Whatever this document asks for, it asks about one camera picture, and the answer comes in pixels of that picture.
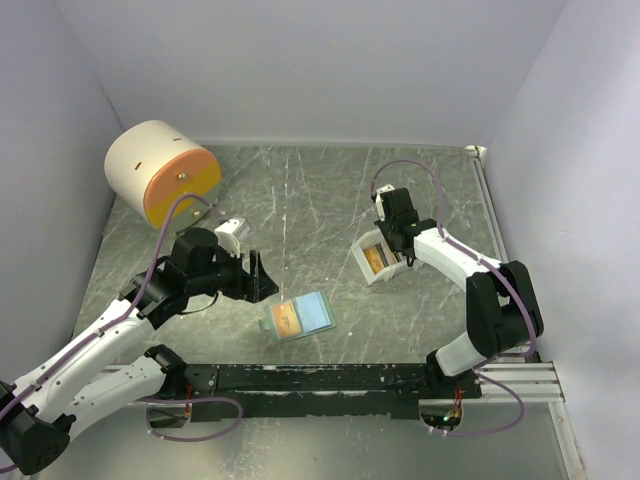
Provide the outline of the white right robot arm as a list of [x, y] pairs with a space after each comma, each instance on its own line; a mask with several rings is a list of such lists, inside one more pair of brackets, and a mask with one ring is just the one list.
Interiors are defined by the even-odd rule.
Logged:
[[426, 390], [443, 398], [455, 390], [459, 375], [524, 344], [528, 355], [544, 324], [526, 266], [486, 257], [452, 236], [434, 219], [419, 218], [409, 191], [391, 185], [372, 195], [376, 225], [391, 252], [409, 267], [429, 265], [465, 294], [465, 331], [429, 354], [434, 364], [424, 374]]

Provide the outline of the orange credit card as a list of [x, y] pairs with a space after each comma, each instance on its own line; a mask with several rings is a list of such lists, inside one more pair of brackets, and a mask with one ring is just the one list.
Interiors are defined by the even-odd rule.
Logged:
[[302, 333], [294, 302], [289, 300], [270, 308], [275, 332], [280, 340], [293, 338]]

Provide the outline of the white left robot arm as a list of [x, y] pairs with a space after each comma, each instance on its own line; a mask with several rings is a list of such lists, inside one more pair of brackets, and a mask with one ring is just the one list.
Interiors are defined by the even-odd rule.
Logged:
[[53, 463], [92, 423], [143, 398], [166, 402], [187, 392], [186, 364], [157, 345], [108, 377], [117, 356], [183, 314], [189, 300], [224, 295], [261, 302], [278, 293], [259, 252], [234, 253], [232, 234], [189, 228], [170, 254], [151, 262], [84, 332], [42, 365], [1, 385], [1, 448], [25, 475]]

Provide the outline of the green card holder wallet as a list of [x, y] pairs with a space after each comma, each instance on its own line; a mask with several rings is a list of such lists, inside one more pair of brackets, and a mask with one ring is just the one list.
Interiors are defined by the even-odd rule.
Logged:
[[[290, 339], [280, 340], [275, 332], [270, 308], [289, 300], [294, 302], [295, 309], [301, 323], [302, 333]], [[330, 306], [328, 296], [323, 290], [310, 292], [289, 300], [268, 306], [265, 309], [265, 316], [258, 321], [259, 328], [264, 332], [271, 333], [278, 342], [282, 343], [298, 340], [336, 327], [336, 320]]]

